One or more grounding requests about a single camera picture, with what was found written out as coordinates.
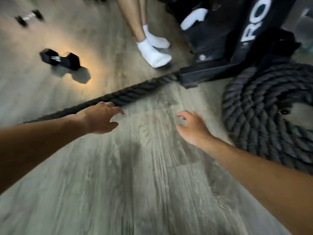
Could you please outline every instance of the battle rope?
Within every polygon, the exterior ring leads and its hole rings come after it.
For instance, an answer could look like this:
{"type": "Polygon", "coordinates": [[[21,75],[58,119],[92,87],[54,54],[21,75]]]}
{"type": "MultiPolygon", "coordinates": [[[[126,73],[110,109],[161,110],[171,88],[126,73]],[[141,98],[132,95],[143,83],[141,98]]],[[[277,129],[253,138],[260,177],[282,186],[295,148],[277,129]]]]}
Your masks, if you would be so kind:
{"type": "Polygon", "coordinates": [[[151,80],[144,81],[137,85],[133,85],[122,90],[106,94],[99,98],[84,102],[77,106],[73,106],[71,108],[66,108],[64,110],[58,111],[53,114],[45,115],[35,120],[31,120],[25,123],[45,121],[51,119],[57,119],[64,117],[66,115],[76,114],[77,112],[89,107],[98,104],[99,102],[113,102],[115,106],[124,106],[127,105],[144,95],[151,93],[151,91],[155,90],[159,86],[165,85],[172,81],[177,81],[178,77],[175,73],[164,75],[158,78],[153,78],[151,80]]]}
{"type": "Polygon", "coordinates": [[[282,63],[256,75],[246,69],[225,89],[223,122],[238,148],[313,174],[313,131],[281,115],[294,102],[313,105],[312,66],[282,63]]]}

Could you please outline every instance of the black metal frame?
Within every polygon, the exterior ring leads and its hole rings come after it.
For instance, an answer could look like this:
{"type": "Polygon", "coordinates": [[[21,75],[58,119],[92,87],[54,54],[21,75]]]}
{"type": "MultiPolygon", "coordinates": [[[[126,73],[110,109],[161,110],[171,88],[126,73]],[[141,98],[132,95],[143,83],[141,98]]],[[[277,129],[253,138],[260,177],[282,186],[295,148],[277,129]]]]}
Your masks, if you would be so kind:
{"type": "MultiPolygon", "coordinates": [[[[181,85],[189,88],[204,81],[232,77],[253,64],[256,55],[262,59],[267,52],[263,51],[263,55],[261,53],[251,54],[252,49],[258,49],[257,47],[253,48],[253,44],[257,39],[262,38],[261,34],[264,31],[278,30],[281,27],[295,1],[246,0],[236,27],[227,36],[224,56],[220,59],[210,60],[205,55],[205,50],[196,53],[196,58],[203,61],[197,60],[193,65],[180,69],[181,85]]],[[[267,49],[270,48],[273,41],[277,40],[274,38],[272,41],[268,41],[267,49]]]]}

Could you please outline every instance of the leg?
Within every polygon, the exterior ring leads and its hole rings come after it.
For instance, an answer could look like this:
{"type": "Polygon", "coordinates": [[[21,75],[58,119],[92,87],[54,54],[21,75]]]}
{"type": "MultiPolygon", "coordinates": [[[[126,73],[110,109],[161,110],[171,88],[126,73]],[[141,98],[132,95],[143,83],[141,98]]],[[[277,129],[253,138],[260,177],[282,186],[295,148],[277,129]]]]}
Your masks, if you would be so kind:
{"type": "Polygon", "coordinates": [[[156,48],[168,48],[170,43],[165,38],[157,37],[151,34],[148,30],[147,18],[146,18],[146,0],[139,0],[140,11],[141,11],[141,21],[143,25],[143,30],[149,42],[153,47],[156,48]]]}
{"type": "Polygon", "coordinates": [[[137,43],[144,41],[146,38],[142,28],[140,17],[140,7],[138,0],[117,0],[119,8],[123,12],[137,43]]]}

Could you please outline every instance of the braided rope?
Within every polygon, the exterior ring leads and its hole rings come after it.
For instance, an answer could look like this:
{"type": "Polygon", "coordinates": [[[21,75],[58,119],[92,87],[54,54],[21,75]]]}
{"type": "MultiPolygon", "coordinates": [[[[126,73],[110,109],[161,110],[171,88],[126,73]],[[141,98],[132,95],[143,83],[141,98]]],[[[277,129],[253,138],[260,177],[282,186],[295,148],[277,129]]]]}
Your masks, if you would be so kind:
{"type": "Polygon", "coordinates": [[[89,107],[98,104],[99,102],[113,102],[115,106],[125,106],[135,100],[143,97],[144,95],[149,94],[151,91],[155,90],[159,86],[166,85],[172,81],[177,81],[178,77],[175,73],[164,75],[158,78],[153,78],[151,80],[144,81],[137,85],[132,85],[130,87],[124,88],[122,90],[106,94],[99,98],[84,102],[77,106],[73,106],[71,108],[66,108],[61,111],[57,111],[56,113],[44,115],[35,120],[31,120],[24,123],[32,123],[38,121],[45,121],[51,119],[61,118],[67,115],[76,114],[77,112],[89,107]]]}
{"type": "Polygon", "coordinates": [[[313,174],[313,131],[293,125],[282,105],[313,105],[313,67],[282,63],[253,75],[246,69],[226,86],[223,122],[238,148],[313,174]]]}

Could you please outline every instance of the gray wood plank floor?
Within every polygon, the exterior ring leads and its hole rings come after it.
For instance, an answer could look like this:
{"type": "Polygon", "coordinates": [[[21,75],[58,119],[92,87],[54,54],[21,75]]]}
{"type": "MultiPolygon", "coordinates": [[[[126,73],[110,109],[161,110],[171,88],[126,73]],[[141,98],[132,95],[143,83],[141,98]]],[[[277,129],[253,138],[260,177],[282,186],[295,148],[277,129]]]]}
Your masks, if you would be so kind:
{"type": "MultiPolygon", "coordinates": [[[[170,66],[140,56],[115,0],[0,0],[0,126],[19,124],[188,66],[179,26],[156,0],[148,22],[172,47],[170,66]],[[14,16],[45,17],[23,29],[14,16]],[[51,68],[39,51],[73,52],[78,72],[51,68]]],[[[172,83],[125,107],[110,134],[59,150],[0,196],[1,235],[289,234],[209,155],[184,142],[175,114],[196,110],[229,142],[220,99],[228,80],[186,90],[172,83]]]]}

